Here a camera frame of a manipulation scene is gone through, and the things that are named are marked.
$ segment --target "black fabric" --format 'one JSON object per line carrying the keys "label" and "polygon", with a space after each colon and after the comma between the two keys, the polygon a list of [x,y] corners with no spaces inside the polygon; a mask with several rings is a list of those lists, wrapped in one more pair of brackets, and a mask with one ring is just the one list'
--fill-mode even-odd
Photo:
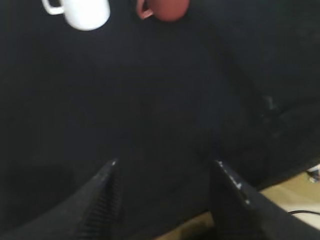
{"label": "black fabric", "polygon": [[320,231],[275,205],[221,160],[210,158],[210,212],[219,240],[316,240]]}
{"label": "black fabric", "polygon": [[[287,14],[268,25],[274,9],[258,14],[264,3],[247,1],[193,2],[182,20],[163,24],[110,0],[110,20],[90,32],[46,14],[41,1],[1,1],[0,233],[63,202],[113,158],[123,164],[122,239],[148,239],[205,211],[211,151],[254,186],[311,167],[318,42],[284,31]],[[318,5],[299,4],[302,20],[292,23],[316,34],[307,23],[317,24]],[[27,173],[59,194],[34,195],[42,204],[20,214],[34,205]]]}

